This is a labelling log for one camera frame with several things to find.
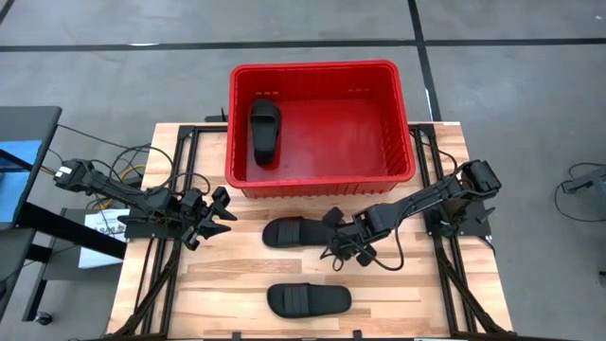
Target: wooden table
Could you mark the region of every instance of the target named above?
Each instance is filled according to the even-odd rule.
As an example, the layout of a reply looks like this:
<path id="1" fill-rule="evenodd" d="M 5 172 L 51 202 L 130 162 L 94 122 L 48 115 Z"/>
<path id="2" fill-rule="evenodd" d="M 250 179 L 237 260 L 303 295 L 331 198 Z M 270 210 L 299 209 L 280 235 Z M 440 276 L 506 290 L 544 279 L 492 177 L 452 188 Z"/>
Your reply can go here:
<path id="1" fill-rule="evenodd" d="M 152 145 L 172 154 L 179 125 L 157 124 Z M 436 123 L 436 131 L 440 149 L 454 155 L 459 164 L 469 159 L 459 123 Z M 183 249 L 169 338 L 231 337 L 231 332 L 242 332 L 242 337 L 351 337 L 354 330 L 362 330 L 365 337 L 448 335 L 434 245 L 425 234 L 421 215 L 404 220 L 400 227 L 406 263 L 395 273 L 374 263 L 363 268 L 355 260 L 347 262 L 340 272 L 334 272 L 331 260 L 319 259 L 322 247 L 275 250 L 261 241 L 263 227 L 275 218 L 301 215 L 319 219 L 333 206 L 340 207 L 348 217 L 366 206 L 396 201 L 422 188 L 418 171 L 411 181 L 386 194 L 249 200 L 225 182 L 225 140 L 225 133 L 201 134 L 194 170 L 205 175 L 213 188 L 227 187 L 232 198 L 228 209 L 239 220 L 226 223 L 232 227 L 231 232 L 208 241 L 201 239 L 195 252 Z M 184 154 L 181 171 L 187 162 L 187 153 Z M 432 170 L 429 149 L 426 154 Z M 446 173 L 453 170 L 447 157 L 443 157 L 442 163 Z M 151 152 L 143 186 L 158 185 L 169 173 L 166 159 Z M 194 177 L 193 186 L 204 184 Z M 459 241 L 470 289 L 494 320 L 510 329 L 492 251 L 476 237 L 460 237 Z M 133 312 L 147 245 L 147 240 L 129 243 L 108 332 L 119 328 Z M 399 262 L 393 236 L 373 246 L 385 263 Z M 152 259 L 153 256 L 143 294 L 149 283 Z M 266 291 L 270 285 L 281 282 L 345 285 L 352 293 L 353 304 L 345 314 L 296 320 L 280 318 L 269 309 Z M 453 293 L 459 329 L 465 330 L 460 297 L 454 287 Z M 152 331 L 159 330 L 163 297 L 161 294 L 155 305 Z"/>

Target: black floor stripe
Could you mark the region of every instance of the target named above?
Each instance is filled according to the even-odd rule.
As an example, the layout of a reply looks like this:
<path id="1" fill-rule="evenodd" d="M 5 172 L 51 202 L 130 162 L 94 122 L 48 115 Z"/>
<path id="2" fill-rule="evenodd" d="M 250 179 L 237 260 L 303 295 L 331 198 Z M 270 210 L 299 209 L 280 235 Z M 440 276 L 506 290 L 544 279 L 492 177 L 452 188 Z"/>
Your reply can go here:
<path id="1" fill-rule="evenodd" d="M 434 77 L 432 76 L 432 68 L 429 65 L 429 56 L 425 47 L 425 39 L 423 37 L 423 29 L 420 24 L 419 9 L 415 0 L 408 0 L 408 9 L 410 10 L 410 18 L 415 30 L 415 40 L 417 41 L 417 52 L 419 53 L 420 72 L 423 76 L 425 84 L 425 94 L 427 95 L 429 114 L 432 120 L 441 121 L 442 114 L 439 112 L 439 104 L 437 103 L 436 87 L 434 86 Z"/>
<path id="2" fill-rule="evenodd" d="M 94 51 L 170 51 L 249 48 L 306 48 L 306 47 L 390 47 L 414 46 L 414 40 L 324 40 L 275 42 L 217 42 L 217 43 L 164 43 L 164 44 L 113 44 L 113 45 L 5 45 L 0 52 L 94 52 Z"/>
<path id="3" fill-rule="evenodd" d="M 606 38 L 427 40 L 425 44 L 427 46 L 603 45 L 606 44 Z"/>
<path id="4" fill-rule="evenodd" d="M 12 4 L 14 2 L 15 2 L 15 0 L 7 0 L 7 2 L 4 4 L 4 6 L 2 7 L 2 9 L 0 10 L 0 25 L 2 25 L 2 22 L 4 21 L 4 18 L 6 18 L 7 14 L 9 14 L 9 10 L 12 7 Z"/>

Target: red storage crate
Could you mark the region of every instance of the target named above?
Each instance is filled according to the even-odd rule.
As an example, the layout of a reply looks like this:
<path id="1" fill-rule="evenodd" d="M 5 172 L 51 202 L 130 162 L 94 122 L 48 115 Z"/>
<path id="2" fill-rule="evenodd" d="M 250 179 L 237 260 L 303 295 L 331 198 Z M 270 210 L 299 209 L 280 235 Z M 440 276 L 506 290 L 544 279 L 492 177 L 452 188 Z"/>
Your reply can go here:
<path id="1" fill-rule="evenodd" d="M 225 178 L 249 198 L 382 193 L 415 173 L 392 62 L 241 65 L 229 97 Z M 255 99 L 282 115 L 268 166 L 253 152 Z"/>

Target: white paper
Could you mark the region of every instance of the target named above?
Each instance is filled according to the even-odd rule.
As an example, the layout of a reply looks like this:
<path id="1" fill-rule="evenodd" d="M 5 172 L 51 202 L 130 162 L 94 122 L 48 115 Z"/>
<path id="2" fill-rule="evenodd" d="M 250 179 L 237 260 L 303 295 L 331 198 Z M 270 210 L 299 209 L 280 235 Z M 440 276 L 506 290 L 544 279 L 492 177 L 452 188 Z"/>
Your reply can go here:
<path id="1" fill-rule="evenodd" d="M 121 215 L 128 215 L 129 211 L 130 210 L 128 208 L 104 209 L 103 214 L 101 214 L 101 212 L 87 214 L 84 217 L 84 225 L 110 237 L 114 237 L 119 241 L 126 242 L 126 239 L 124 238 L 124 230 L 126 226 L 119 222 L 117 217 Z M 78 262 L 78 267 L 80 269 L 90 269 L 118 263 L 122 263 L 122 260 L 116 257 L 107 256 L 97 251 L 82 248 L 80 250 L 80 261 Z"/>

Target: concrete floor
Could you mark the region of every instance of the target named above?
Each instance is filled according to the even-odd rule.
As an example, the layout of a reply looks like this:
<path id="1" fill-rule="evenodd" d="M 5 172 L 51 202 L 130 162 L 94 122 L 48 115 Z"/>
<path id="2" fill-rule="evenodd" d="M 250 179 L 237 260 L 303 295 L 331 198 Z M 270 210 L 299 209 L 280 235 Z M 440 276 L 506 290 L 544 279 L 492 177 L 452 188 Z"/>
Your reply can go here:
<path id="1" fill-rule="evenodd" d="M 602 0 L 418 0 L 426 39 L 606 37 Z M 294 39 L 412 39 L 405 1 L 16 0 L 0 45 L 189 43 Z M 606 161 L 606 45 L 429 47 L 444 120 L 461 121 L 472 157 L 504 184 L 491 202 L 497 262 L 515 330 L 603 340 L 606 224 L 576 223 L 553 207 L 577 162 Z M 227 107 L 240 63 L 388 59 L 400 68 L 407 115 L 429 120 L 414 47 L 214 51 L 0 53 L 0 105 L 60 105 L 61 123 L 126 145 L 149 142 L 160 121 L 202 121 Z M 117 150 L 59 130 L 64 157 L 113 159 Z M 45 163 L 58 165 L 52 155 Z M 587 196 L 563 198 L 577 216 L 603 217 Z M 88 200 L 37 182 L 49 209 Z M 48 327 L 20 322 L 38 265 L 24 269 L 0 339 L 97 337 L 117 278 L 52 283 Z"/>

